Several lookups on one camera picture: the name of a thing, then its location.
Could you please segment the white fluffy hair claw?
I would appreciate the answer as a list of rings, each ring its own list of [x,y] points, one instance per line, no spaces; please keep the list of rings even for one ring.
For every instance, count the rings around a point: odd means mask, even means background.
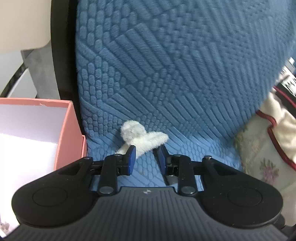
[[[162,132],[147,132],[138,121],[129,120],[123,123],[120,129],[124,144],[116,151],[116,154],[126,154],[130,146],[136,148],[136,158],[165,144],[169,137]]]

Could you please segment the pink cardboard box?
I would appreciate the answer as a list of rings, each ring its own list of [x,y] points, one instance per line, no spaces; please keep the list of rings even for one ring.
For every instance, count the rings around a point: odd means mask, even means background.
[[[20,187],[86,155],[68,100],[1,98],[1,237],[17,226],[11,199]]]

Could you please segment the blue textured sofa cover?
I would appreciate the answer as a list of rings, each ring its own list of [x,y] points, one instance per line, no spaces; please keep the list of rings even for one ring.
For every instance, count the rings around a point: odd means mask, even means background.
[[[125,121],[194,161],[241,169],[234,137],[295,45],[295,1],[79,1],[76,64],[88,155],[122,145]]]

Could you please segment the floral cream cushion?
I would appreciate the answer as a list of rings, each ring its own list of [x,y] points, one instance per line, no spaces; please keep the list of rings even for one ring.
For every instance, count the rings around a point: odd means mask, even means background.
[[[295,117],[273,89],[235,137],[243,170],[295,201]]]

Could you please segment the white black orange blanket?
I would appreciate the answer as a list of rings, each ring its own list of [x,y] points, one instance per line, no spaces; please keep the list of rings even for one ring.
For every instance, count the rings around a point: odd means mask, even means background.
[[[279,81],[293,96],[296,94],[295,60],[290,57],[281,70]]]

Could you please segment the beige chair with black frame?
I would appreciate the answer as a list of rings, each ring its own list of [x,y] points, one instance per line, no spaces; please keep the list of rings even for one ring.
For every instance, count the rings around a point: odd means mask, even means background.
[[[1,97],[75,102],[77,1],[1,1]]]

